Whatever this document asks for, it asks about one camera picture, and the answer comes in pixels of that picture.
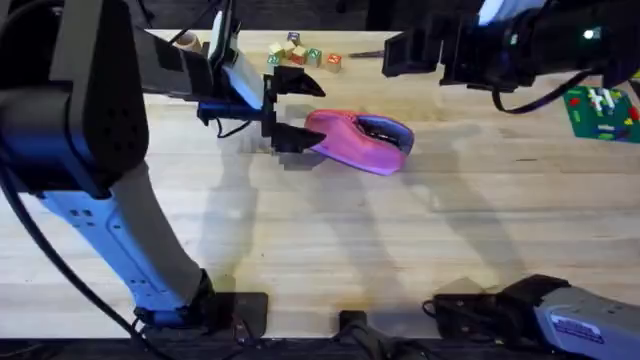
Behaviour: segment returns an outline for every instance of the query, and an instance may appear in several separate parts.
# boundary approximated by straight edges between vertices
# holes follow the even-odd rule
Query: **wood grain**
[[[246,31],[240,47],[263,71],[269,44],[286,34]],[[345,54],[379,50],[391,35],[302,38]],[[306,69],[328,96],[283,96],[280,119],[299,124],[315,108],[393,117],[416,135],[403,171],[377,177],[314,154],[274,156],[254,126],[216,140],[193,104],[146,97],[147,161],[169,221],[216,289],[269,294],[269,336],[331,335],[343,309],[367,310],[391,334],[435,336],[420,303],[461,279],[486,288],[543,273],[640,303],[639,146],[574,138],[562,102],[500,114],[488,93],[440,88],[441,72],[385,79],[380,59],[346,57],[338,74]],[[567,77],[505,101],[523,104]],[[127,289],[90,246],[25,201],[72,267],[131,319]],[[0,274],[0,337],[125,335],[62,279],[4,201]]]

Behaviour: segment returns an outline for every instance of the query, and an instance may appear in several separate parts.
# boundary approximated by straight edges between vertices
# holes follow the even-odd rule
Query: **green lego baseplate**
[[[564,95],[575,136],[640,143],[640,118],[629,95],[619,89],[609,90],[607,96],[605,92],[602,88],[578,86]]]

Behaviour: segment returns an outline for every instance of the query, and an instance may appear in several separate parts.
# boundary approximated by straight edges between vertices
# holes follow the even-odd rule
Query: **cable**
[[[242,347],[246,347],[246,346],[260,347],[261,346],[260,340],[256,339],[255,336],[253,336],[253,331],[251,331],[251,328],[249,327],[247,322],[244,321],[244,319],[242,319],[241,317],[237,316],[236,314],[232,314],[231,316],[233,318],[233,324],[232,324],[233,340],[236,342],[236,344]],[[246,340],[238,337],[239,327],[244,329],[244,331],[247,333]]]
[[[236,356],[241,355],[242,353],[244,353],[244,349],[238,349],[238,350],[232,351],[229,355],[226,355],[225,357],[221,358],[220,360],[231,360],[231,359],[235,358]]]
[[[422,352],[423,357],[429,359],[430,357],[434,357],[434,358],[438,358],[440,360],[449,360],[446,357],[434,352],[433,350],[429,349],[426,345],[421,344],[420,342],[416,341],[416,340],[407,340],[404,341],[402,343],[400,343],[401,346],[406,346],[408,348],[414,349],[414,350],[418,350]]]
[[[135,320],[133,320],[133,322],[131,323],[131,327],[133,328],[133,330],[136,330],[138,334],[142,335],[141,331],[138,331],[136,329],[138,327],[139,322],[140,322],[140,318],[136,316]]]
[[[222,122],[220,122],[220,119],[216,117],[216,122],[218,123],[218,139],[225,139],[228,138],[232,135],[235,135],[237,133],[239,133],[240,131],[244,130],[247,128],[247,126],[251,125],[251,120],[247,120],[245,121],[242,125],[238,126],[237,128],[229,131],[226,134],[222,134]]]
[[[147,6],[144,3],[144,0],[137,0],[138,7],[140,8],[140,12],[142,12],[142,17],[144,17],[144,21],[147,23],[149,28],[153,28],[153,24],[151,20],[153,19],[153,14],[147,9]]]
[[[629,80],[629,85],[631,85],[631,89],[636,93],[636,96],[640,98],[640,83],[637,80]]]
[[[55,7],[55,6],[63,6],[63,0],[35,0],[26,5],[20,6],[17,10],[11,12],[5,22],[0,26],[0,40],[2,40],[5,36],[5,33],[11,25],[15,24],[16,21],[23,18],[25,15],[28,15],[34,10],[37,10],[41,7]]]
[[[207,14],[211,12],[218,5],[218,3],[220,3],[220,0],[209,0],[209,4],[207,4],[207,6],[205,6],[204,9],[202,9],[202,12],[200,13],[200,15],[198,15],[198,17],[191,23],[191,25],[180,30],[177,34],[175,34],[171,38],[171,40],[169,40],[169,45],[172,45],[173,43],[178,41],[178,39],[180,39],[182,35],[186,34],[187,31],[194,28],[200,22],[200,20],[204,19],[204,17],[207,16]]]
[[[564,95],[564,93],[569,91],[571,88],[578,86],[582,81],[584,81],[584,79],[596,74],[598,74],[598,71],[596,70],[582,71],[576,74],[571,79],[569,79],[569,81],[560,85],[557,89],[541,97],[540,99],[515,109],[504,108],[504,105],[502,104],[502,99],[500,98],[500,90],[498,90],[498,87],[496,86],[493,88],[493,92],[491,93],[493,97],[493,104],[496,106],[496,109],[502,112],[505,112],[507,114],[512,114],[512,115],[526,114],[526,113],[538,110],[545,105],[550,104],[551,102],[555,101],[556,99]]]
[[[434,313],[433,311],[427,309],[427,306],[433,306],[433,301],[432,300],[427,300],[425,302],[422,303],[422,312],[425,313],[425,315],[427,315],[428,317],[435,319],[436,318],[436,313]]]
[[[547,0],[544,2],[544,5],[542,5],[542,7],[540,8],[540,11],[538,11],[538,14],[536,14],[535,21],[533,21],[532,24],[536,24],[543,15],[547,14],[547,12],[551,9],[551,4],[554,1],[555,0]]]
[[[4,354],[0,354],[0,359],[6,359],[6,358],[11,358],[14,357],[16,355],[24,355],[26,353],[30,353],[33,350],[39,349],[41,347],[43,347],[43,344],[35,344],[35,345],[31,345],[31,346],[27,346],[25,348],[19,349],[19,350],[15,350],[9,353],[4,353]]]

